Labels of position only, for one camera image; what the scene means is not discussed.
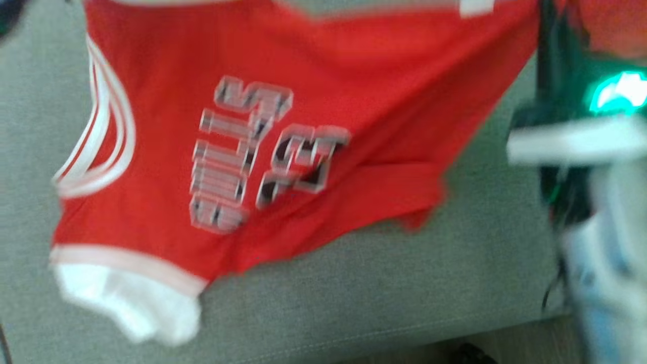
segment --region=armhole trim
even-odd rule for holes
[[[61,198],[86,196],[110,185],[126,171],[135,152],[135,118],[126,91],[89,36],[87,45],[93,110],[70,157],[54,175],[53,182]],[[90,168],[111,119],[115,122],[115,147],[108,160]]]

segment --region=white fabric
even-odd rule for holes
[[[63,299],[110,317],[134,343],[155,339],[177,346],[199,331],[197,297],[110,267],[55,264],[52,268]]]
[[[494,11],[495,0],[459,0],[461,17],[479,16]]]

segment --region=white trim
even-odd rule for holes
[[[496,0],[458,0],[461,17],[473,17],[494,11]]]
[[[90,56],[90,85],[93,100],[90,119],[65,164],[52,178],[55,184],[71,183],[81,179],[92,165],[108,131],[109,92],[101,72],[96,69],[92,56]]]
[[[647,120],[633,114],[573,120],[510,132],[508,161],[521,165],[591,165],[647,155]]]
[[[128,271],[92,264],[52,267],[63,300],[107,316],[133,343],[185,344],[200,329],[200,302]]]
[[[163,283],[189,297],[198,297],[208,281],[156,256],[118,247],[88,244],[56,244],[50,263],[90,264],[142,275]]]
[[[57,188],[61,198],[85,196],[110,185],[126,171],[135,152],[135,118],[126,96],[126,91],[101,50],[89,36],[87,37],[87,44],[96,70],[96,85],[99,97],[97,119],[98,117],[107,117],[109,122],[110,114],[112,114],[116,126],[116,142],[106,162],[87,170],[83,176],[75,176],[74,179],[59,181]],[[104,106],[106,103],[104,102],[105,99],[102,98],[102,95],[105,94],[107,94],[106,97],[109,101],[107,106]],[[107,122],[102,127],[105,127],[107,131]],[[87,147],[90,152],[84,153],[82,151],[84,157],[82,162],[84,164],[88,163],[88,159],[96,157],[101,145],[96,141],[103,141],[103,137],[105,137],[105,132],[100,139],[93,139],[92,144],[89,144],[90,140],[88,140],[84,148]]]

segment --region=gray couch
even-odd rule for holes
[[[36,1],[0,48],[0,319],[15,364],[332,363],[540,318],[553,243],[535,171],[508,167],[504,150],[532,64],[447,175],[449,200],[419,234],[381,223],[220,280],[204,295],[199,337],[180,348],[133,346],[107,319],[63,303],[47,269],[59,213],[49,179],[90,99],[83,14],[62,2]]]

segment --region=sleeveless jersey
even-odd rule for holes
[[[535,1],[315,20],[272,0],[85,2],[94,106],[55,177],[63,296],[133,340],[198,329],[214,279],[398,218],[536,47]]]

